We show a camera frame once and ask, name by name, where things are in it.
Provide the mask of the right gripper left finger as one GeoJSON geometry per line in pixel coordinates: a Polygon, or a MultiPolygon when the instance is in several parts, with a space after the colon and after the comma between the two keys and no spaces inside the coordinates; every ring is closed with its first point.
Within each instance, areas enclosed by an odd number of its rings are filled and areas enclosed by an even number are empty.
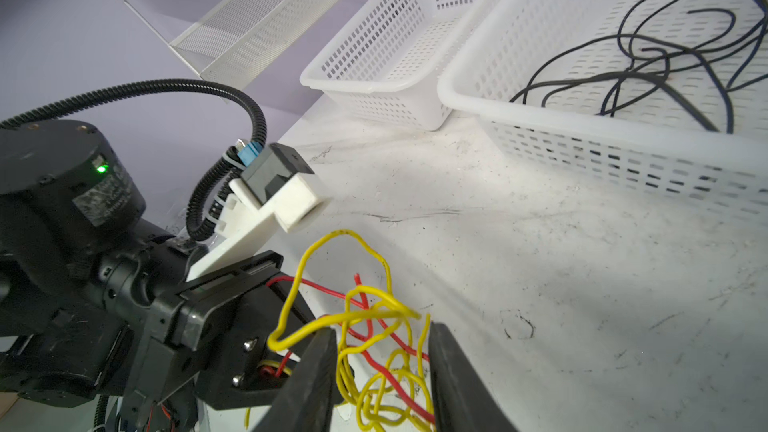
{"type": "Polygon", "coordinates": [[[336,333],[328,328],[320,330],[252,431],[329,431],[336,358],[336,333]]]}

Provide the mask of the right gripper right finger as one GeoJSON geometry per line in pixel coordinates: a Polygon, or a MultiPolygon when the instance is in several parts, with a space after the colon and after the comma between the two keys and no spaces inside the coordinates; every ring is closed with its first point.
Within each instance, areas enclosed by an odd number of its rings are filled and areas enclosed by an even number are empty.
{"type": "Polygon", "coordinates": [[[447,325],[431,324],[428,349],[438,431],[518,431],[494,401],[447,325]]]}

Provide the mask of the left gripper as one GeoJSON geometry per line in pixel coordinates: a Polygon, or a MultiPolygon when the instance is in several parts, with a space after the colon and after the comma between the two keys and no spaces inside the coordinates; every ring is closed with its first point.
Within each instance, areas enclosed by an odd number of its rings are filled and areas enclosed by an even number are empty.
{"type": "Polygon", "coordinates": [[[210,250],[146,222],[144,200],[106,137],[73,120],[1,133],[1,388],[54,407],[115,398],[102,430],[189,431],[198,407],[264,406],[292,377],[268,376],[266,340],[290,299],[264,246],[186,279],[210,250]]]}

